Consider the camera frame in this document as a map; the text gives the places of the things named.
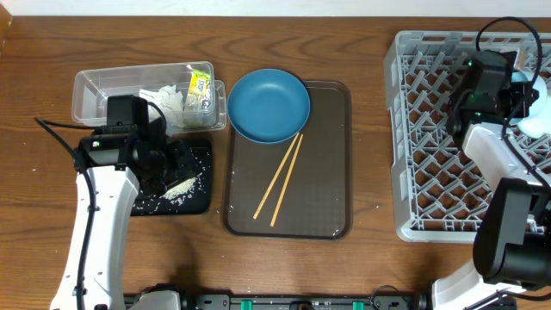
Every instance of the table surface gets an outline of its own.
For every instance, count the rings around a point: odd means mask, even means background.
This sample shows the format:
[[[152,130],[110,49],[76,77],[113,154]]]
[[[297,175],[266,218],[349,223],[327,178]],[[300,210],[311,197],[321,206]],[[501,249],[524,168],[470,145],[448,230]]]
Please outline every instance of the table surface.
[[[400,30],[476,31],[470,18],[17,17],[0,58],[0,308],[49,307],[61,280],[76,210],[65,150],[33,121],[71,122],[77,72],[207,60],[233,87],[245,73],[281,68],[337,80],[352,94],[354,225],[344,239],[236,237],[220,222],[226,130],[214,146],[207,213],[130,220],[125,292],[175,282],[192,292],[369,295],[383,284],[413,291],[471,257],[470,245],[412,244],[394,231],[392,132],[383,58]],[[551,32],[551,20],[531,20]],[[524,31],[503,23],[496,31]],[[83,132],[60,129],[76,146]],[[522,309],[549,304],[522,302]]]

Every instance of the lattice basket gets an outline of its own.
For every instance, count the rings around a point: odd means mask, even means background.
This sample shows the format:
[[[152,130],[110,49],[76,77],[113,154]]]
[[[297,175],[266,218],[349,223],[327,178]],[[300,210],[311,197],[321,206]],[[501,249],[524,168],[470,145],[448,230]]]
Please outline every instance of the lattice basket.
[[[391,169],[396,233],[405,241],[472,243],[492,192],[476,164],[448,136],[448,100],[461,83],[476,33],[403,31],[385,57],[387,109],[393,128]],[[551,89],[551,34],[541,34],[542,76]],[[527,48],[534,69],[531,34],[485,33],[481,49]],[[517,143],[551,174],[551,137],[516,131]],[[543,233],[533,220],[527,229]]]

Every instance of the wooden chopstick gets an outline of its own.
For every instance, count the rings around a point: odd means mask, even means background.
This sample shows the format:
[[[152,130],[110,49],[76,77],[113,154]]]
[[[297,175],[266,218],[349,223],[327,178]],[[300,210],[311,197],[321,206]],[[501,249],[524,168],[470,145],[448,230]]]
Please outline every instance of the wooden chopstick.
[[[266,202],[266,198],[268,198],[269,192],[272,190],[272,186],[274,186],[274,183],[276,182],[277,177],[279,176],[279,173],[282,171],[283,165],[285,165],[285,162],[287,161],[287,157],[291,153],[291,150],[293,149],[294,142],[296,141],[296,138],[299,136],[300,133],[297,133],[294,136],[293,143],[291,143],[291,146],[287,150],[287,153],[285,153],[285,157],[283,157],[282,162],[279,164],[279,168],[277,168],[277,171],[275,172],[274,178],[272,178],[272,182],[270,182],[268,189],[266,189],[266,193],[264,194],[264,197],[262,197],[262,200],[260,201],[260,204],[258,205],[257,211],[252,216],[253,219],[257,219],[258,214],[260,213],[260,210],[262,210],[262,206]]]
[[[274,226],[274,223],[276,223],[277,214],[279,213],[279,207],[282,204],[283,196],[285,196],[285,189],[287,189],[287,183],[289,183],[289,178],[291,177],[291,172],[293,172],[294,161],[296,160],[296,156],[299,153],[300,143],[302,142],[302,137],[304,137],[304,134],[300,135],[299,144],[296,146],[296,150],[294,150],[293,160],[291,160],[291,165],[289,166],[289,171],[287,172],[287,177],[285,177],[285,183],[283,184],[282,193],[279,195],[279,201],[277,201],[277,207],[275,207],[274,217],[272,217],[272,222],[269,224],[272,227]]]

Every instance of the white wall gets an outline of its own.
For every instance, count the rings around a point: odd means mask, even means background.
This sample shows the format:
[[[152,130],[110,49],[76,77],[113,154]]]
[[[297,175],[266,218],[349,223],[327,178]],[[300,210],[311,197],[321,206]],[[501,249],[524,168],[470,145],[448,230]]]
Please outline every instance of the white wall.
[[[0,3],[13,16],[551,17],[551,0],[0,0]]]

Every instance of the plastic bin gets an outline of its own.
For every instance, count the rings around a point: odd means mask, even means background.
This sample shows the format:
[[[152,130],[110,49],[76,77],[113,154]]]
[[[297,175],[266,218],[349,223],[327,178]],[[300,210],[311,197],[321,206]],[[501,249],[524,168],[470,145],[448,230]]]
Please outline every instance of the plastic bin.
[[[206,61],[81,71],[75,77],[72,119],[88,126],[105,125],[109,96],[137,96],[139,90],[158,91],[166,85],[176,85],[176,89],[182,92],[185,101],[194,69],[209,73],[211,80],[214,81],[213,66]],[[181,127],[168,126],[167,134],[220,130],[226,126],[224,84],[216,81],[210,90],[213,103],[206,109],[172,113],[181,117],[183,123]]]
[[[394,223],[405,241],[472,243],[492,199],[480,171],[459,152],[445,130],[449,94],[461,82],[475,52],[476,33],[402,31],[384,60],[387,109],[393,130],[391,168]],[[541,34],[544,41],[551,34]],[[484,33],[481,49],[528,48],[528,69],[536,63],[531,34]],[[551,88],[551,44],[543,45],[542,76]],[[515,132],[529,157],[551,173],[551,139]],[[543,228],[529,220],[529,229]]]

